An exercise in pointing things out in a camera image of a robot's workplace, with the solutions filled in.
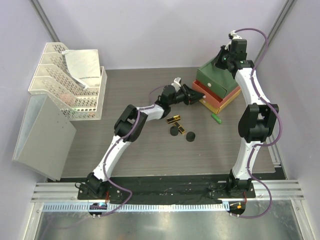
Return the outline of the red drawer box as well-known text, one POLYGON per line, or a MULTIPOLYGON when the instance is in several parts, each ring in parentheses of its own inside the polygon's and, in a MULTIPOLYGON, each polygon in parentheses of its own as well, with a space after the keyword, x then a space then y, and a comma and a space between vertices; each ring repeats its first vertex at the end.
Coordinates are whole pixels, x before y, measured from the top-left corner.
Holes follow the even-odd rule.
POLYGON ((221 98, 221 97, 219 97, 216 93, 214 93, 213 91, 211 91, 208 87, 206 87, 205 85, 203 85, 200 81, 198 81, 198 80, 195 80, 193 83, 192 83, 192 89, 193 90, 196 90, 196 91, 198 91, 198 92, 201 92, 201 93, 203 93, 204 94, 204 96, 205 96, 205 98, 206 98, 206 94, 209 94, 209 95, 211 95, 211 96, 213 96, 215 99, 217 99, 219 102, 221 102, 223 99, 225 99, 226 97, 224 97, 224 98, 221 98))

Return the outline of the green top drawer box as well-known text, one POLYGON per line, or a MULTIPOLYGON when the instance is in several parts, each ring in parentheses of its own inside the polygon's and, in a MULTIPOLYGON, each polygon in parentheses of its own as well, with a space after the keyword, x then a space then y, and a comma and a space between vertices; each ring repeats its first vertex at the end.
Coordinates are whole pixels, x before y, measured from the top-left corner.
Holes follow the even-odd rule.
POLYGON ((227 69, 223 70, 214 65, 217 59, 216 56, 199 67, 196 72, 196 79, 221 99, 224 99, 239 85, 227 69))

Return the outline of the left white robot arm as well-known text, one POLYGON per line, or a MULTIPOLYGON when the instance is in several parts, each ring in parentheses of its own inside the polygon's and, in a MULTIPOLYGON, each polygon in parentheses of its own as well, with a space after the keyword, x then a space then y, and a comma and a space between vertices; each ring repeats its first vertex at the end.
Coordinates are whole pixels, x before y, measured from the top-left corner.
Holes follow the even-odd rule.
POLYGON ((146 122, 163 119, 170 113, 172 105, 192 105, 203 96, 203 93, 191 89, 186 84, 179 87, 166 85, 153 104, 144 107, 129 104, 114 125, 109 148, 98 166, 86 178, 88 193, 97 200, 106 195, 106 185, 116 163, 126 148, 138 139, 146 122))

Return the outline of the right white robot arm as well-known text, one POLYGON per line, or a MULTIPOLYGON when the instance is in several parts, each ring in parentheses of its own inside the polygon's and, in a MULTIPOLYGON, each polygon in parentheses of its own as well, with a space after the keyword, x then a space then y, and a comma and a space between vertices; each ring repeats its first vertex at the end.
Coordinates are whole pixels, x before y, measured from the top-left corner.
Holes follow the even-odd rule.
POLYGON ((273 133, 279 107, 272 104, 262 91, 255 65, 251 60, 247 60, 244 41, 236 40, 222 46, 214 65, 231 73, 246 103, 246 109, 238 122, 238 134, 241 138, 239 153, 225 186, 226 193, 236 198, 251 188, 256 157, 273 133))

